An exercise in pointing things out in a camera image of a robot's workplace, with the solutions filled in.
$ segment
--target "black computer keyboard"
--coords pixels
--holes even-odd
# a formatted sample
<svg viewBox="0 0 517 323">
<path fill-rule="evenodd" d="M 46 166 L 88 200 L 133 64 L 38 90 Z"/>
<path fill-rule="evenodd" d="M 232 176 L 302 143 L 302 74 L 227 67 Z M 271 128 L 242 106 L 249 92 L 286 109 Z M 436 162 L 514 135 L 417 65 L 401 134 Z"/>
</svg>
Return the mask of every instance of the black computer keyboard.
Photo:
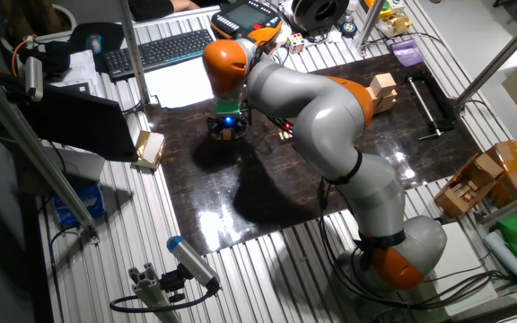
<svg viewBox="0 0 517 323">
<path fill-rule="evenodd" d="M 208 30 L 201 30 L 139 45 L 143 69 L 145 72 L 149 72 L 200 57 L 203 55 L 205 46 L 211 41 L 213 39 Z M 128 49 L 105 53 L 104 57 L 111 80 L 133 76 L 133 66 L 131 66 Z"/>
</svg>

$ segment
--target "hand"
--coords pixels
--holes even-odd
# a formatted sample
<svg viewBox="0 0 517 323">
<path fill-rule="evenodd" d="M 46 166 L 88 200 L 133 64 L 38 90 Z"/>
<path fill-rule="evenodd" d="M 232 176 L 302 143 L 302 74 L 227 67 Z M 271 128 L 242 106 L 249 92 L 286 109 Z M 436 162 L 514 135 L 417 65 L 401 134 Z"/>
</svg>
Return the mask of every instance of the hand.
<svg viewBox="0 0 517 323">
<path fill-rule="evenodd" d="M 171 0 L 175 13 L 185 10 L 194 10 L 200 8 L 197 4 L 190 0 Z"/>
</svg>

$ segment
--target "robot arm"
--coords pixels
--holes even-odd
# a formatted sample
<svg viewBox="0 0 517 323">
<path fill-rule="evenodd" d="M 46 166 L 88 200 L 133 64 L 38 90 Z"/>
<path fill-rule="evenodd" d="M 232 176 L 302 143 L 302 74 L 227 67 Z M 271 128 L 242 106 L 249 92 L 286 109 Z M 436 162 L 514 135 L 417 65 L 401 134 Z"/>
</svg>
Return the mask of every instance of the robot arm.
<svg viewBox="0 0 517 323">
<path fill-rule="evenodd" d="M 404 190 L 396 171 L 382 157 L 354 147 L 372 119 L 366 89 L 298 73 L 266 56 L 257 60 L 256 51 L 246 39 L 207 46 L 203 60 L 219 104 L 238 100 L 246 83 L 251 107 L 270 117 L 296 118 L 296 151 L 336 185 L 358 222 L 363 255 L 353 270 L 370 274 L 387 289 L 416 287 L 440 260 L 446 235 L 425 216 L 404 221 Z"/>
</svg>

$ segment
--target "person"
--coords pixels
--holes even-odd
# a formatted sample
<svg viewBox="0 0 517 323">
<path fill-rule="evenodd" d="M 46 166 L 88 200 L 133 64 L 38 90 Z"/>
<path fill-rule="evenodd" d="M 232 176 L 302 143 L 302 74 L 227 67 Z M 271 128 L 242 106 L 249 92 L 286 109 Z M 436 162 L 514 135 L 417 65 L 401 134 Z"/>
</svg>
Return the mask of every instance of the person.
<svg viewBox="0 0 517 323">
<path fill-rule="evenodd" d="M 136 22 L 162 18 L 171 13 L 220 4 L 221 0 L 128 0 Z"/>
</svg>

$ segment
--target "black work surface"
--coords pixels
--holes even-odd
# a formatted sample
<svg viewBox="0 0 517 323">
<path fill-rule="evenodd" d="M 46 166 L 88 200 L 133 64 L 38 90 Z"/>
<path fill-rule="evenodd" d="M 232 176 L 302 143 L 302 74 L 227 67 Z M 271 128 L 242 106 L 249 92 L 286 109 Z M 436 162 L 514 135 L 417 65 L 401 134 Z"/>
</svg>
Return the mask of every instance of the black work surface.
<svg viewBox="0 0 517 323">
<path fill-rule="evenodd" d="M 405 78 L 425 69 L 424 64 L 404 67 L 386 55 L 316 72 L 364 86 L 376 74 L 392 74 L 398 102 L 374 116 L 355 144 L 363 153 L 386 158 L 406 189 L 454 174 L 478 151 L 460 122 L 437 139 L 418 141 L 430 134 L 428 118 Z M 431 112 L 440 115 L 425 85 L 418 89 Z M 165 135 L 162 170 L 180 234 L 207 253 L 320 216 L 320 174 L 291 144 L 280 144 L 277 128 L 254 111 L 253 125 L 243 138 L 214 142 L 206 135 L 213 108 L 208 100 L 181 109 L 147 110 L 152 131 Z M 345 208 L 333 189 L 325 214 Z"/>
</svg>

